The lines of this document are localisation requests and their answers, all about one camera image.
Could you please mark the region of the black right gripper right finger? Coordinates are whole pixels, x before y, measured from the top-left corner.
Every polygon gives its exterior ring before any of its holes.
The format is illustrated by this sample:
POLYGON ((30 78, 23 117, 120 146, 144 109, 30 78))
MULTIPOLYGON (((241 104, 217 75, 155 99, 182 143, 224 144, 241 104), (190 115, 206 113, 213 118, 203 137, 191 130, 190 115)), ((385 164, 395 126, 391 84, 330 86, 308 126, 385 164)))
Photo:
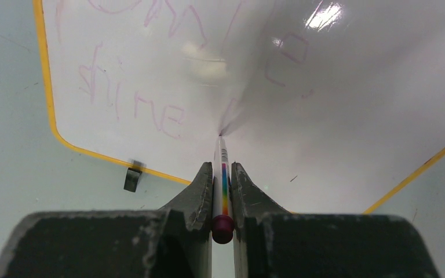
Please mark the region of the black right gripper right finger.
POLYGON ((297 214, 233 163, 236 277, 438 277, 418 231, 377 214, 297 214))

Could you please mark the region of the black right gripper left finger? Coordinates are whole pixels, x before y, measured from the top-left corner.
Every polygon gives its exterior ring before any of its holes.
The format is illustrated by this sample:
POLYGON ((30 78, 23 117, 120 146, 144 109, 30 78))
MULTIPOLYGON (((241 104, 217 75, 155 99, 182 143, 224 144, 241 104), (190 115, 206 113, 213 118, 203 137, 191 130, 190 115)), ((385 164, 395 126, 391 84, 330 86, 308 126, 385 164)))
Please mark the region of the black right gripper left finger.
POLYGON ((14 228, 0 277, 210 277, 213 168, 157 210, 43 211, 14 228))

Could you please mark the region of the white marker pen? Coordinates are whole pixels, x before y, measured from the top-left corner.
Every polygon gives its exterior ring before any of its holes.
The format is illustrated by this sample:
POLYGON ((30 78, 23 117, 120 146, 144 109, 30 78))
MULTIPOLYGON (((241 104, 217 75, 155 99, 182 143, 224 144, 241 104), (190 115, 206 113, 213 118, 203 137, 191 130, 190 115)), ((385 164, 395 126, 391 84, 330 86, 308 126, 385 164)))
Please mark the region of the white marker pen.
POLYGON ((235 224, 232 218, 228 152, 222 136, 219 136, 216 141, 212 170, 212 238, 218 244, 227 244, 233 238, 235 224))

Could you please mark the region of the yellow framed whiteboard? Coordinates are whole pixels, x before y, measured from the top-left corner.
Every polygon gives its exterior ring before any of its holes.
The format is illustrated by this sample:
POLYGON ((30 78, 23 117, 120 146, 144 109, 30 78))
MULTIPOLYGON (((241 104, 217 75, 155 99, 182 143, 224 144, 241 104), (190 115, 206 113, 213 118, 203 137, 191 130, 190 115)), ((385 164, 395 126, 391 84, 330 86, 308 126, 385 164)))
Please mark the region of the yellow framed whiteboard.
POLYGON ((66 146, 293 212, 365 211, 445 147, 445 1, 34 1, 66 146))

